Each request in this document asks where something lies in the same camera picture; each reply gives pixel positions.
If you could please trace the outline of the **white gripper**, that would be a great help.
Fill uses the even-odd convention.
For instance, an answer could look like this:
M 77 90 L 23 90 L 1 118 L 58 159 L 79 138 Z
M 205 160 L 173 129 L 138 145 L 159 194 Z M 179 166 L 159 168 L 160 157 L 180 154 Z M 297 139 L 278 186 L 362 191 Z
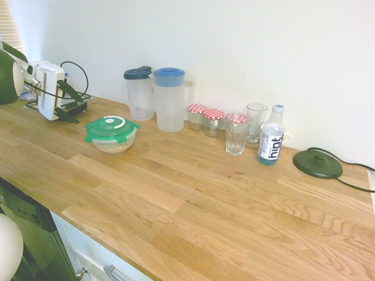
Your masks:
M 74 116 L 64 112 L 60 107 L 62 104 L 62 90 L 77 102 L 83 102 L 77 91 L 64 81 L 65 72 L 56 64 L 40 64 L 37 67 L 36 79 L 38 85 L 37 108 L 39 112 L 48 120 L 54 121 L 61 119 L 73 124 L 79 124 L 80 121 Z

